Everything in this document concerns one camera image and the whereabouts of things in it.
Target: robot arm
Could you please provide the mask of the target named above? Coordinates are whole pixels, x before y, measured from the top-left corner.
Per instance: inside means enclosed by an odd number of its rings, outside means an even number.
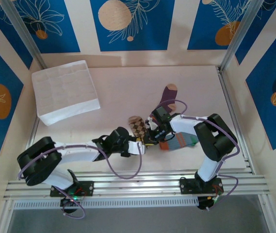
[[[17,161],[28,186],[46,183],[62,190],[69,187],[77,188],[78,184],[73,172],[60,168],[60,165],[105,159],[103,153],[94,148],[104,152],[107,157],[110,157],[112,153],[120,153],[122,157],[130,157],[131,154],[138,155],[140,152],[145,153],[145,146],[142,142],[130,136],[125,128],[118,127],[109,136],[104,135],[78,145],[53,142],[51,137],[44,137],[20,154]],[[48,150],[52,151],[33,162],[37,156]]]
[[[235,148],[232,140],[237,142],[237,139],[218,114],[212,114],[209,117],[190,117],[179,114],[171,116],[163,107],[159,107],[152,112],[152,115],[158,126],[156,129],[149,130],[149,135],[144,138],[144,141],[150,140],[148,143],[156,144],[164,141],[169,133],[183,132],[197,135],[206,155],[195,176],[196,182],[199,182],[201,187],[216,177],[222,165],[222,158]]]
[[[165,141],[170,133],[184,132],[197,135],[206,157],[194,179],[180,179],[181,193],[214,193],[213,186],[221,185],[221,179],[216,176],[222,158],[232,152],[237,142],[225,122],[217,114],[201,118],[180,114],[171,116],[162,107],[152,114],[157,127],[149,129],[142,142],[130,136],[122,127],[109,136],[104,135],[80,145],[55,143],[50,137],[44,137],[19,155],[20,173],[24,175],[28,186],[47,183],[75,195],[81,189],[82,182],[77,181],[72,171],[61,169],[58,165],[73,161],[100,161],[112,153],[120,153],[123,157],[140,152],[144,154],[144,145],[158,144]]]

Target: metal pole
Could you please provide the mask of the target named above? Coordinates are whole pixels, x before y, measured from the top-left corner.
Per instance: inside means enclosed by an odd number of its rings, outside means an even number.
[[[22,21],[22,18],[14,6],[14,2],[10,0],[0,0],[0,4],[31,56],[38,62],[42,69],[46,69],[47,66],[41,56],[40,50]]]
[[[227,66],[229,65],[231,59],[235,55],[239,45],[241,44],[242,40],[244,39],[244,36],[248,29],[250,28],[256,14],[258,13],[259,9],[261,8],[264,0],[249,0],[251,1],[249,4],[249,7],[244,14],[244,17],[241,20],[241,23],[231,40],[231,43],[227,49],[227,52],[221,62],[220,65],[220,72],[222,73]]]

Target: white table surface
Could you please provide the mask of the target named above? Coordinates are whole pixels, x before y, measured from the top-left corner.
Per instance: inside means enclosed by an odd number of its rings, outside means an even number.
[[[128,118],[141,116],[146,119],[161,100],[162,92],[169,83],[178,87],[177,99],[188,104],[186,115],[202,117],[218,113],[235,132],[214,66],[91,68],[90,73],[101,109],[67,118],[48,127],[40,122],[35,141],[51,136],[58,142],[88,142],[103,134],[110,134],[118,126],[131,132]],[[177,112],[183,108],[181,103],[177,103]],[[160,150],[157,145],[150,147],[143,155],[142,170],[198,169],[204,156],[200,144],[175,151]],[[123,158],[113,154],[110,161],[115,170],[135,171],[139,156]],[[110,171],[106,161],[70,163],[64,168],[73,171]],[[228,159],[222,168],[246,168],[242,154]]]

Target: metal frame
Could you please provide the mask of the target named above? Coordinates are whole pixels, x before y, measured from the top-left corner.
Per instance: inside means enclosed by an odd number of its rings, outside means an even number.
[[[31,56],[37,61],[42,69],[46,69],[47,66],[41,56],[40,50],[22,21],[14,4],[10,0],[0,0],[0,4]]]
[[[256,14],[258,13],[259,9],[261,8],[264,0],[254,0],[251,1],[249,4],[249,7],[244,14],[244,17],[242,18],[240,25],[230,43],[228,46],[227,52],[221,62],[220,70],[223,72],[227,66],[229,65],[231,59],[235,55],[239,45],[241,44],[242,40],[244,39],[244,36],[248,29],[250,28]]]
[[[237,138],[241,145],[244,160],[247,164],[246,169],[226,169],[223,170],[223,173],[236,176],[240,180],[239,186],[232,195],[258,195],[268,228],[271,232],[276,233],[276,212],[274,211],[274,201],[270,197],[270,192],[264,176],[257,174],[257,170],[253,164],[249,149],[234,111],[234,104],[230,98],[231,95],[226,81],[227,78],[225,76],[223,77],[223,71],[229,65],[230,60],[234,56],[263,1],[264,0],[257,0],[250,3],[221,66],[217,68],[217,71],[234,128],[236,130]],[[26,30],[26,27],[14,5],[10,0],[0,0],[0,3],[30,54],[35,60],[37,60],[42,69],[47,68],[39,49],[33,41],[30,33]],[[39,119],[36,117],[26,148],[34,143],[38,124]],[[195,199],[199,195],[181,195],[179,179],[182,176],[193,178],[195,172],[195,170],[140,172],[136,178],[129,181],[120,180],[109,172],[77,172],[76,175],[81,181],[95,181],[94,196],[87,198],[87,200],[84,201],[85,203],[83,205],[85,207],[89,208],[92,206],[91,203],[96,203],[93,205],[96,208],[106,208],[109,205],[123,208],[124,201],[131,201],[130,205],[145,205],[145,207],[147,207],[148,203],[157,206],[173,206],[175,204],[185,206],[192,205],[195,203]],[[120,172],[120,174],[129,175],[130,173]],[[234,179],[224,178],[223,185],[225,193],[227,193],[234,184]],[[9,181],[1,203],[0,233],[7,232],[14,209],[59,208],[57,204],[54,204],[58,203],[59,199],[51,198],[49,196],[49,189],[50,186],[45,184],[29,187],[26,186],[23,181]],[[193,202],[185,202],[185,199],[193,200]]]

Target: checkered sock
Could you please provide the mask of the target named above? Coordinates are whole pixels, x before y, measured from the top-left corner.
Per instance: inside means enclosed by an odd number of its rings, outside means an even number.
[[[173,135],[168,135],[166,140],[172,138]],[[176,133],[175,137],[166,142],[160,142],[162,150],[177,150],[183,147],[193,147],[198,143],[198,137],[190,133]]]
[[[128,124],[136,137],[143,138],[147,132],[143,119],[140,116],[132,116],[128,119]]]

